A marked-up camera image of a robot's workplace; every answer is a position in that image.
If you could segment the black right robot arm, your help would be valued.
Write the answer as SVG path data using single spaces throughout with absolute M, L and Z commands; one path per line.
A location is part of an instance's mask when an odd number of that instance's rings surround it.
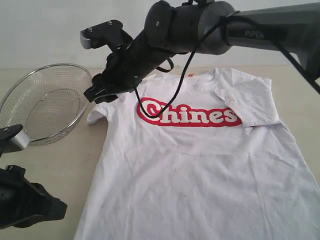
M 161 0 L 150 8 L 136 37 L 113 19 L 82 30 L 80 41 L 85 49 L 111 50 L 104 71 L 84 92 L 90 102 L 109 103 L 134 91 L 175 55 L 222 55 L 233 46 L 281 52 L 315 91 L 320 89 L 317 2 L 237 11 L 225 1 L 190 0 L 173 7 Z

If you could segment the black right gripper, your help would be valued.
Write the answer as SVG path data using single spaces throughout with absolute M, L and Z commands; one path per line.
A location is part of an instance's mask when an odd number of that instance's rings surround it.
M 144 78 L 144 49 L 120 48 L 110 53 L 103 72 L 83 93 L 89 102 L 111 103 L 118 94 L 132 92 Z

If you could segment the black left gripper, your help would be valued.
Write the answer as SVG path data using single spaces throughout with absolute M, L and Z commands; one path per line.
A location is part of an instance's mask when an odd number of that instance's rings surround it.
M 37 222 L 65 218 L 68 205 L 39 183 L 25 178 L 26 170 L 8 165 L 0 170 L 0 228 L 27 228 Z

